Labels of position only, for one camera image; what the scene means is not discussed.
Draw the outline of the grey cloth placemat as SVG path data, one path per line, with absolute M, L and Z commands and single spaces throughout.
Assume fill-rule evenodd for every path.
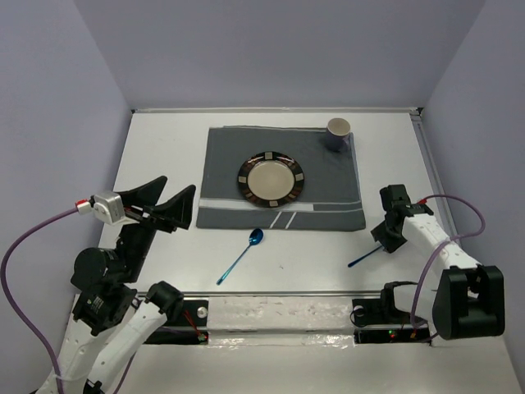
M 212 128 L 196 225 L 202 229 L 366 228 L 354 137 L 327 147 L 323 128 Z

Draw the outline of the blue metal fork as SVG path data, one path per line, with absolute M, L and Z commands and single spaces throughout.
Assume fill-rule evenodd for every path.
M 378 246 L 377 248 L 375 248 L 374 250 L 371 250 L 369 252 L 367 252 L 366 254 L 358 257 L 357 259 L 351 261 L 350 263 L 347 264 L 347 267 L 348 268 L 352 268 L 354 267 L 355 265 L 361 263 L 362 261 L 364 261 L 365 259 L 367 259 L 368 257 L 372 256 L 373 254 L 375 254 L 376 252 L 378 251 L 382 251 L 384 248 L 382 246 Z

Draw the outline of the purple mug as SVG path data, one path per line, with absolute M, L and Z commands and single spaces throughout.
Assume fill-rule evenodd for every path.
M 331 152 L 344 152 L 350 147 L 351 126 L 344 118 L 332 118 L 326 125 L 324 146 Z

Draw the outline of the blue metal spoon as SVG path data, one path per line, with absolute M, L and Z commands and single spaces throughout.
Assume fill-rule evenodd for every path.
M 252 232 L 249 235 L 248 245 L 243 250 L 243 252 L 237 257 L 237 259 L 230 265 L 230 267 L 217 279 L 216 281 L 217 286 L 220 286 L 227 279 L 227 277 L 231 274 L 231 272 L 234 270 L 236 265 L 240 262 L 240 260 L 246 255 L 246 253 L 252 247 L 262 242 L 263 237 L 264 237 L 264 234 L 261 228 L 256 228 L 252 230 Z

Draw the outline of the striped rim dinner plate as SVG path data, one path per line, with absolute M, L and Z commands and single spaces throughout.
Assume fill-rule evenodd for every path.
M 244 161 L 237 175 L 241 195 L 259 208 L 274 209 L 295 202 L 304 190 L 305 175 L 294 158 L 275 151 Z

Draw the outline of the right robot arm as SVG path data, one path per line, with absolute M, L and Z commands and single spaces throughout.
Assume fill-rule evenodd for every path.
M 392 254 L 409 243 L 428 257 L 414 284 L 409 310 L 416 327 L 418 303 L 427 274 L 439 268 L 440 280 L 427 319 L 444 340 L 474 337 L 498 337 L 505 330 L 504 275 L 496 266 L 486 266 L 464 252 L 459 242 L 480 236 L 486 220 L 474 205 L 453 195 L 428 195 L 412 202 L 404 185 L 380 189 L 385 212 L 383 221 L 371 230 L 372 238 L 386 253 Z M 469 207 L 478 217 L 480 227 L 474 232 L 450 236 L 442 228 L 427 201 L 452 199 Z

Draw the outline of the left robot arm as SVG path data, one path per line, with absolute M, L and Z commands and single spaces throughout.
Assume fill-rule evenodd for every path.
M 82 250 L 71 284 L 80 292 L 59 356 L 41 393 L 103 393 L 132 355 L 163 324 L 176 322 L 184 295 L 160 281 L 153 284 L 130 319 L 137 282 L 157 232 L 189 229 L 196 187 L 189 185 L 165 203 L 160 176 L 127 191 L 107 191 L 82 199 L 77 213 L 93 214 L 121 230 L 113 248 Z

